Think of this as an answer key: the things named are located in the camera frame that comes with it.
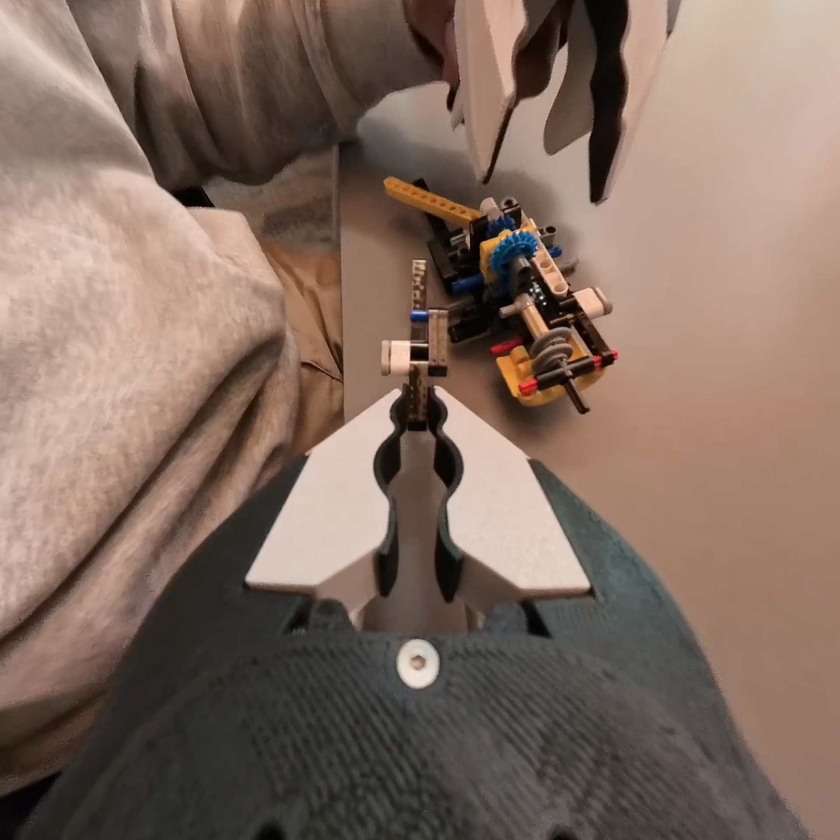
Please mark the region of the yellow black lego model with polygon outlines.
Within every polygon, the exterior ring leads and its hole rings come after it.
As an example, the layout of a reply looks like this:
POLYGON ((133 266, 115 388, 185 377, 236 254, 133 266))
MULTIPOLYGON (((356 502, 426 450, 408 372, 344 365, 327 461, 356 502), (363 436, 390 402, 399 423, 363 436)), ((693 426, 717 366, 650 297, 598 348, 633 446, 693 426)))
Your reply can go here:
POLYGON ((619 353, 596 322, 613 312, 599 287, 573 290, 556 229, 538 226, 514 197, 489 197, 479 208, 430 192, 423 180, 394 176, 385 194, 423 214, 427 241, 427 305, 448 310, 449 347, 498 337, 490 353, 520 405, 562 397, 591 411, 584 390, 599 382, 619 353))

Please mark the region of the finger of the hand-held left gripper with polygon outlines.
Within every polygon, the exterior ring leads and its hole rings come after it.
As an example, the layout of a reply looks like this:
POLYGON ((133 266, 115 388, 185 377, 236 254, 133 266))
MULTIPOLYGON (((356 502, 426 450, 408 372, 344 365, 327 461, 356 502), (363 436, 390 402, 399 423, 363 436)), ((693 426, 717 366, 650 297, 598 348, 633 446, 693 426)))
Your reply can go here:
POLYGON ((566 64, 545 120, 542 144, 554 155, 576 141, 576 2, 465 1, 455 4, 459 86, 451 111, 463 125, 469 164, 487 184, 519 100, 517 60, 555 12, 567 14, 566 64))
POLYGON ((588 137, 590 201, 603 203, 654 86, 680 1, 577 1, 567 65, 543 132, 554 155, 588 137))

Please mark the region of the person's left hand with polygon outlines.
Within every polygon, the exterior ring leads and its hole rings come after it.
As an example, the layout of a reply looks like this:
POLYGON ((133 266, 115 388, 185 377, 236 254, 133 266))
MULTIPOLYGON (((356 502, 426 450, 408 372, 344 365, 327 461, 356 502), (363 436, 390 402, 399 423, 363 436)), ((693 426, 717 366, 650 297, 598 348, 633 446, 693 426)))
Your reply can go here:
POLYGON ((404 1, 406 21, 420 49, 437 65, 448 85, 446 107, 452 111, 459 89, 455 36, 455 1, 404 1))

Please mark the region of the tan trousers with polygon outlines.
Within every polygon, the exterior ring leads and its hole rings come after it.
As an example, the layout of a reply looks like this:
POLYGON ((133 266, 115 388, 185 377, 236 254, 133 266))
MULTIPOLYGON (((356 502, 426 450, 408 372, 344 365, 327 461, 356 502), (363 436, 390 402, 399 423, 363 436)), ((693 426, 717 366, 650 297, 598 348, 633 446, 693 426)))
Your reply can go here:
POLYGON ((285 290, 287 316, 300 355, 299 425, 321 436, 343 424, 343 308, 340 252, 263 242, 285 290))

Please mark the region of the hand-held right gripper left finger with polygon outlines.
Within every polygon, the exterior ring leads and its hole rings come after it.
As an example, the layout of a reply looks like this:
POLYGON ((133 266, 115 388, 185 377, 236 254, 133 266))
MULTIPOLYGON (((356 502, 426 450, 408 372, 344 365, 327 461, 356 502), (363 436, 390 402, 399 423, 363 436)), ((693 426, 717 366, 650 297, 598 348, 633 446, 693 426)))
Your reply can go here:
POLYGON ((355 624, 391 593, 402 399, 391 390, 308 453, 245 576, 250 589, 339 602, 355 624))

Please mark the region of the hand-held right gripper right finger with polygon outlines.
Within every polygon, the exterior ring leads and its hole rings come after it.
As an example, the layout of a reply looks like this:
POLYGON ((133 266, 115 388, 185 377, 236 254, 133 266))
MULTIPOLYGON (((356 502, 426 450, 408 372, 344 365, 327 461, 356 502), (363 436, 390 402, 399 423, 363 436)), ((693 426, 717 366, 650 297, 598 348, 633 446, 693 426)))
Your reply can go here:
POLYGON ((444 601, 485 620, 498 605, 591 595, 531 459, 441 386, 429 394, 429 431, 444 487, 434 547, 444 601))

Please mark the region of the small lego subassembly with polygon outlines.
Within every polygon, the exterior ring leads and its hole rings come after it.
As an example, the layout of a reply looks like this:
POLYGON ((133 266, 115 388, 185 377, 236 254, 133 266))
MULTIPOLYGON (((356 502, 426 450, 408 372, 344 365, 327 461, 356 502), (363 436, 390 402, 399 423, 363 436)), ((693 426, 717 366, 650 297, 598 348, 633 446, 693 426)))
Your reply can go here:
POLYGON ((409 339, 381 343, 381 373, 406 378, 406 426, 416 432, 428 428, 432 380, 448 374, 448 310, 427 305, 427 275, 427 261, 415 259, 411 270, 409 339))

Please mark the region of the grey zip sweatshirt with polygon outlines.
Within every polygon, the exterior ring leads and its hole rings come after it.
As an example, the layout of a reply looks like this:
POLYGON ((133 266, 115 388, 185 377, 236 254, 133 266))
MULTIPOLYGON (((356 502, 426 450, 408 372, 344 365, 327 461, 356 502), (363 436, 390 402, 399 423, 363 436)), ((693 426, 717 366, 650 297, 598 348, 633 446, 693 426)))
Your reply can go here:
POLYGON ((2 798, 72 761, 172 576, 327 437, 263 242, 155 180, 67 4, 2 2, 2 798))

